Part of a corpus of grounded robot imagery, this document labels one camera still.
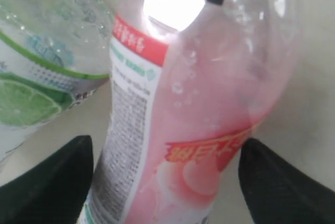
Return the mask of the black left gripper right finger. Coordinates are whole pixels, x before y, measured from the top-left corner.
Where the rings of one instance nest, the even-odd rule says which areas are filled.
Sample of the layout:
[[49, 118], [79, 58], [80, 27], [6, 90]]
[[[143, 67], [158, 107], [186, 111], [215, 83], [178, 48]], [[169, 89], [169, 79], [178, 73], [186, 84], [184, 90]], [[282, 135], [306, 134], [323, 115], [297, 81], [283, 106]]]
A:
[[242, 146], [238, 178], [254, 223], [334, 223], [334, 191], [258, 139]]

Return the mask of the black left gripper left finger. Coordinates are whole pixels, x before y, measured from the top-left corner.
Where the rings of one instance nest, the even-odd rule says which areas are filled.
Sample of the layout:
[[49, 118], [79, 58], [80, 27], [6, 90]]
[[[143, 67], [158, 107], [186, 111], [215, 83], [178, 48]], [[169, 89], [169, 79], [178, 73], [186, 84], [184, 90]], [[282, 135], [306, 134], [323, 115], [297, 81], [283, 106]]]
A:
[[1, 223], [76, 223], [91, 186], [91, 136], [77, 136], [1, 186]]

